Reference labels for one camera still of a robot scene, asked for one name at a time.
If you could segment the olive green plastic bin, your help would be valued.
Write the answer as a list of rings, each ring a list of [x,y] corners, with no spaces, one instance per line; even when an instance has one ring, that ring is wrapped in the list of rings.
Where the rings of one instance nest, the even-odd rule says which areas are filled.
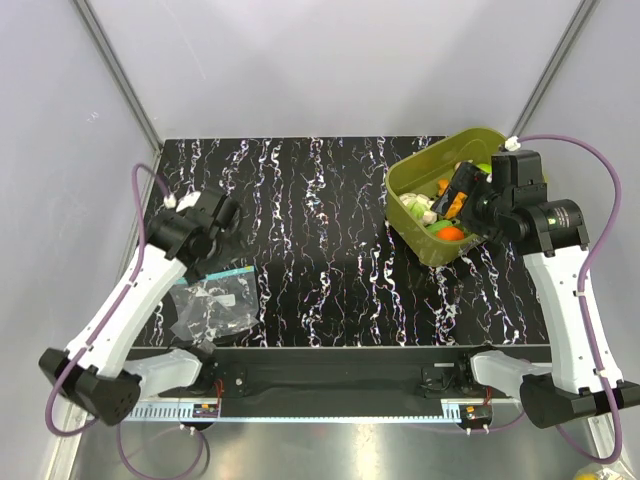
[[[469,128],[429,145],[390,167],[385,176],[386,219],[421,264],[445,266],[486,240],[471,233],[466,233],[464,239],[455,242],[437,237],[414,218],[401,202],[400,196],[405,193],[436,196],[437,182],[451,178],[457,162],[472,160],[487,163],[505,140],[502,133],[491,128]]]

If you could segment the green toy apple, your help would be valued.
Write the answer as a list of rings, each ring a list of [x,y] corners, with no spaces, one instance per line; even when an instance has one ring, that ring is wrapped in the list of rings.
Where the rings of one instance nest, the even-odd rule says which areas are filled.
[[[483,171],[484,173],[486,173],[487,175],[490,175],[492,173],[492,167],[490,164],[478,163],[476,164],[476,167],[481,171]]]

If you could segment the clear zip top bag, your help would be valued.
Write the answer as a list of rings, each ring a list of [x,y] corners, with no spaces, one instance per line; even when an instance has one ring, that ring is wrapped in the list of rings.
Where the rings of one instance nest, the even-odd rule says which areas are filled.
[[[259,298],[253,266],[209,274],[193,284],[179,279],[169,293],[177,311],[171,331],[181,340],[214,343],[248,331],[258,323]]]

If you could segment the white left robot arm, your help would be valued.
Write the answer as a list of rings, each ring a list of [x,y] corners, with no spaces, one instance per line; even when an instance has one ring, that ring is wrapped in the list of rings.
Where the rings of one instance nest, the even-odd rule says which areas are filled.
[[[89,324],[62,349],[48,348],[38,365],[53,386],[45,422],[52,428],[53,404],[63,397],[108,426],[121,423],[139,400],[178,388],[196,396],[215,386],[216,372],[205,354],[177,347],[131,360],[128,355],[147,320],[180,279],[189,284],[230,257],[241,207],[219,189],[183,197],[156,214],[125,274]]]

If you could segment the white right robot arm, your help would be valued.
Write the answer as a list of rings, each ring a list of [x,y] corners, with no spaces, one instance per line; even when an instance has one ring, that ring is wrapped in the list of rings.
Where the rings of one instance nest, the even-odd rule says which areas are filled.
[[[490,387],[518,400],[528,419],[545,429],[638,405],[638,384],[624,379],[606,341],[593,288],[581,278],[590,254],[579,206],[547,198],[540,155],[499,151],[485,172],[461,163],[433,207],[446,212],[465,195],[457,216],[485,240],[507,240],[531,276],[551,347],[547,368],[491,347],[466,353],[454,384],[466,396]]]

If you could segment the orange toy carrot pieces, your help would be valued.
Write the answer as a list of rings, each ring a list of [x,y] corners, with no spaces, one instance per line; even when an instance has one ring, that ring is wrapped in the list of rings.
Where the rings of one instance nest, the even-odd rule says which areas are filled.
[[[441,197],[449,187],[449,180],[446,178],[439,179],[437,181],[437,186],[438,186],[438,196]]]

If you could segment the white toy cauliflower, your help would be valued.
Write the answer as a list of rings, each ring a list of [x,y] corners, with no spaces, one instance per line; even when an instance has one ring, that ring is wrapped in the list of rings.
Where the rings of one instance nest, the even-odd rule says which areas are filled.
[[[438,214],[431,207],[434,200],[423,194],[405,193],[399,197],[402,204],[409,210],[415,220],[423,226],[434,224],[438,220]]]

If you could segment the green toy cucumber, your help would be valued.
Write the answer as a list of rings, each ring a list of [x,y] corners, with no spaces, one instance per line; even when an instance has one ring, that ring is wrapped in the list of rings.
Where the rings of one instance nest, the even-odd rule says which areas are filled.
[[[453,226],[453,222],[447,219],[438,220],[426,227],[428,232],[437,234],[440,230]]]

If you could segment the orange toy fruit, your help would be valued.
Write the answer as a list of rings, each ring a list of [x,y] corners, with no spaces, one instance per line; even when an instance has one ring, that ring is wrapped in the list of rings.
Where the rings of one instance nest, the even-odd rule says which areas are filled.
[[[436,233],[436,236],[439,239],[448,242],[457,242],[465,239],[464,231],[455,226],[447,226],[440,229]]]

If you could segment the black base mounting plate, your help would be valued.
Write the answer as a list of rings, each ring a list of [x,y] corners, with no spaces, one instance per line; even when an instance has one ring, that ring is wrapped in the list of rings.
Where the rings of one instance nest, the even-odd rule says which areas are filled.
[[[456,396],[455,390],[429,387],[427,380],[437,370],[450,372],[468,351],[460,346],[220,348],[210,367],[212,379],[222,382],[222,397],[354,392],[360,402],[378,404],[386,393],[402,402],[410,396]]]

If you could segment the yellow object at corner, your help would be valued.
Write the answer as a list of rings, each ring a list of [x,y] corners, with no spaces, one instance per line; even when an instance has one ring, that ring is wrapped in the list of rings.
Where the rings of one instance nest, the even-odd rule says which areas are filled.
[[[574,480],[633,480],[634,475],[624,468],[613,465],[589,465],[580,469],[573,477]]]

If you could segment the aluminium frame rail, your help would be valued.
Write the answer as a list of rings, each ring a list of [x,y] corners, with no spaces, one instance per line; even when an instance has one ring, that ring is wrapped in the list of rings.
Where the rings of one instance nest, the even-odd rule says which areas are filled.
[[[117,400],[94,416],[108,426],[122,422],[172,422],[206,427],[219,423],[302,424],[453,424],[461,429],[493,427],[495,409],[481,399],[447,399],[410,396],[402,402],[386,393],[379,403],[365,404],[349,392],[302,392],[291,397],[265,398],[156,397]]]

